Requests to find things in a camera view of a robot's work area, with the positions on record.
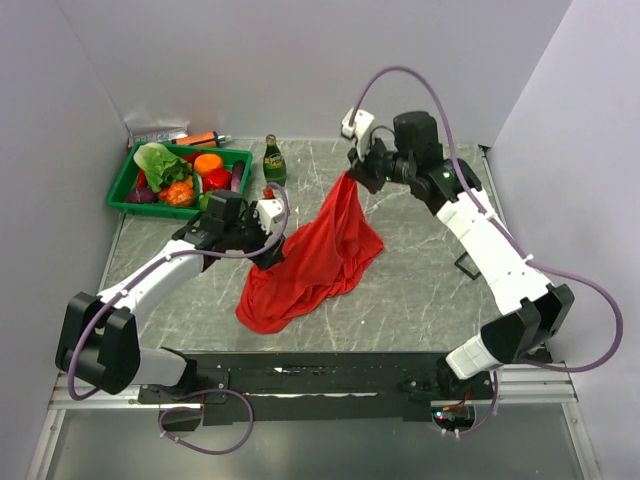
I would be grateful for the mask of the red t-shirt garment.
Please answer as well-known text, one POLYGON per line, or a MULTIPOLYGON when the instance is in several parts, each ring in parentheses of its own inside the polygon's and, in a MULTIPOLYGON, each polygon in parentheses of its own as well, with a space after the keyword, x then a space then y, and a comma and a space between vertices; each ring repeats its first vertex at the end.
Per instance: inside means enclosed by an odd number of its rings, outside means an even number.
POLYGON ((255 333, 278 333, 324 300, 351 292, 383 250, 356 181, 342 174, 316 218, 285 241, 284 261, 267 270, 251 268, 236 317, 255 333))

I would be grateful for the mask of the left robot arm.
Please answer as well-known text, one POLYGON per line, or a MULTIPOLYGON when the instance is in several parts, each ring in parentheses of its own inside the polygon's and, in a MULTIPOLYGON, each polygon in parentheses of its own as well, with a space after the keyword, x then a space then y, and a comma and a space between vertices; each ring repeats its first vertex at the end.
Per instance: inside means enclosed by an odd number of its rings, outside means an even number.
POLYGON ((213 194, 205 211, 193 215, 129 277, 69 301, 55 364, 66 372, 73 400, 143 384, 158 386, 177 402, 195 395, 196 361, 174 349, 141 347, 140 330, 176 289, 221 258, 248 258, 262 270, 283 261, 290 208, 284 188, 271 187, 274 198, 253 202, 231 191, 213 194))

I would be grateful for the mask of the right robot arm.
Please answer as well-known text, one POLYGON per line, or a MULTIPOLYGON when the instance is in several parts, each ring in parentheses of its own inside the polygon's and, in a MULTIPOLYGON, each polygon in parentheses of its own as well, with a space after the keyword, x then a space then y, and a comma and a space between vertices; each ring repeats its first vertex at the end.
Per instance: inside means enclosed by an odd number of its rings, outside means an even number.
POLYGON ((443 360, 437 387, 444 396, 459 398, 478 373, 511 364, 552 337, 575 297, 568 286, 553 285, 529 266, 500 233, 503 224, 478 177, 466 162, 455 164, 444 157, 431 115, 414 111, 396 116, 394 149, 375 136, 376 125, 364 110, 345 115, 341 133, 354 143, 348 153, 349 176, 370 193, 387 182, 408 186, 462 244, 500 312, 443 360))

